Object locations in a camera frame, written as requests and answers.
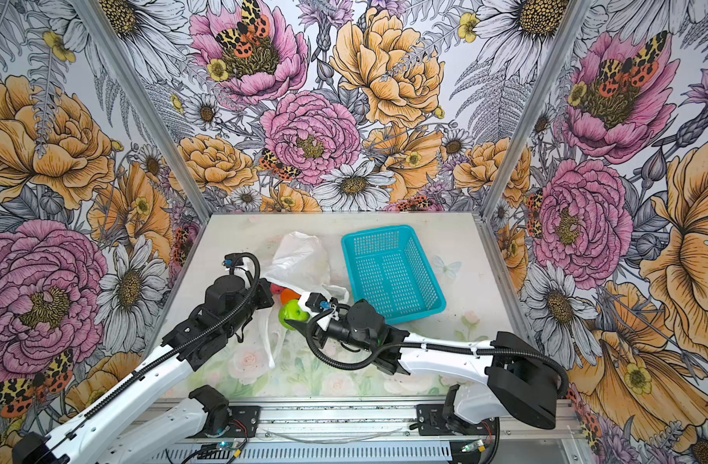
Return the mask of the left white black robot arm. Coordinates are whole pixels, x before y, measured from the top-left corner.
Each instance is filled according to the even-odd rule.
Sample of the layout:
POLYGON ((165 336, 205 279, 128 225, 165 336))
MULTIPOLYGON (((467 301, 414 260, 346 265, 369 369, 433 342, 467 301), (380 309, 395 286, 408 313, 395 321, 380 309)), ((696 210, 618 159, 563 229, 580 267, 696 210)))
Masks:
POLYGON ((13 448, 15 463, 95 463, 108 446, 153 403, 188 378, 232 339, 247 321, 273 305, 270 284, 250 252, 224 257, 225 275, 204 301, 164 336, 133 372, 73 419, 46 436, 29 433, 13 448))

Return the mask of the teal plastic basket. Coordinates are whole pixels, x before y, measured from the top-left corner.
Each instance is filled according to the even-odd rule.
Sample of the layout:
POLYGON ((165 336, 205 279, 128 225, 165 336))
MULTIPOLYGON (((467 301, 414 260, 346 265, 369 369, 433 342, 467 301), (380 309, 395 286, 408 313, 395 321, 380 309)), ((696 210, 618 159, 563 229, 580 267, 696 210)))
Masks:
POLYGON ((415 230, 392 225, 342 237, 353 298, 365 300, 389 325, 441 313, 446 299, 415 230))

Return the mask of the orange toy fruit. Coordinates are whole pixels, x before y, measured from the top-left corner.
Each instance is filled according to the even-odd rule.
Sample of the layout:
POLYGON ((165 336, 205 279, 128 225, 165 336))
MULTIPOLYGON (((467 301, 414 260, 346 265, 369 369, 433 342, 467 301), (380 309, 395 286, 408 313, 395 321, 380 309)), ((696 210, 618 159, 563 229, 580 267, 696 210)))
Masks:
POLYGON ((286 288, 282 290, 282 293, 280 294, 280 301, 282 302, 282 305, 287 305, 289 302, 298 301, 299 299, 300 295, 291 289, 286 288))

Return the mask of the green toy apple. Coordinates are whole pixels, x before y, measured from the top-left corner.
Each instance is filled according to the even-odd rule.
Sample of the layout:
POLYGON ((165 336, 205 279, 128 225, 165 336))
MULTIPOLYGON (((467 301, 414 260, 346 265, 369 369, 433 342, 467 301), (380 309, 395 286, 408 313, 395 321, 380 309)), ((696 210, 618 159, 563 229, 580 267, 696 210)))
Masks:
POLYGON ((310 319, 310 315, 300 307, 298 300, 290 300, 282 305, 278 319, 284 328, 294 331, 295 327, 292 322, 305 325, 310 319))

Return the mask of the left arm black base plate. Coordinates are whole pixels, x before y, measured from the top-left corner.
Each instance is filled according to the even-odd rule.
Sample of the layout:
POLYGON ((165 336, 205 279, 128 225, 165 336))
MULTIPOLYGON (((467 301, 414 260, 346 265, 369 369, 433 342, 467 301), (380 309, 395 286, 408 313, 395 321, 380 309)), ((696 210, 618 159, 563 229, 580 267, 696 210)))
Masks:
POLYGON ((260 423, 261 408, 230 405, 213 411, 200 411, 199 426, 186 439, 255 438, 260 423))

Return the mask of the white plastic bag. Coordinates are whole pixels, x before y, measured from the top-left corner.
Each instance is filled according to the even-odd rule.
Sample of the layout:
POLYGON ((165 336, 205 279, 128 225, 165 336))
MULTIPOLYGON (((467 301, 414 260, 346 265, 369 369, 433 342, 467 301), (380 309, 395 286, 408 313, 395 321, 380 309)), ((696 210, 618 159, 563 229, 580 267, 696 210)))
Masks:
MULTIPOLYGON (((351 300, 347 289, 332 282, 328 252, 315 236, 294 231, 265 239, 259 260, 261 276, 272 284, 297 293, 321 293, 345 304, 351 300)), ((281 306, 280 297, 274 297, 270 309, 257 311, 260 339, 270 369, 276 366, 276 361, 280 361, 280 350, 286 337, 282 324, 273 321, 280 314, 281 306)))

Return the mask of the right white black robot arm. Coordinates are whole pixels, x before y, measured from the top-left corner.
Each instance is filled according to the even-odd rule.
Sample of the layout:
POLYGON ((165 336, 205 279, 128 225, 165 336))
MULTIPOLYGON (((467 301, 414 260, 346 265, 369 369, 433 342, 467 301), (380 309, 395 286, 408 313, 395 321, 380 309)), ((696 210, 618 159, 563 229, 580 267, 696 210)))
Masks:
POLYGON ((537 429, 555 428, 556 404, 568 392, 568 375, 513 333, 499 332, 480 342, 447 341, 391 326, 365 300, 345 305, 311 293, 296 305, 308 318, 284 322, 329 367, 376 367, 388 375, 434 374, 458 380, 446 396, 443 417, 459 433, 504 417, 537 429))

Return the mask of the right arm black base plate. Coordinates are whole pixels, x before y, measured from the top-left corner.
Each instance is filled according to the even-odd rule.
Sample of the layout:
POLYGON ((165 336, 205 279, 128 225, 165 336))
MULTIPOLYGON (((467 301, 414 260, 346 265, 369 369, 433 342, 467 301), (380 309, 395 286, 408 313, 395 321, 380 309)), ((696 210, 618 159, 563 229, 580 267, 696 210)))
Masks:
POLYGON ((416 421, 411 426, 420 436, 485 436, 493 435, 495 430, 493 423, 479 423, 470 425, 467 421, 458 418, 454 414, 445 412, 441 404, 421 403, 417 404, 416 421))

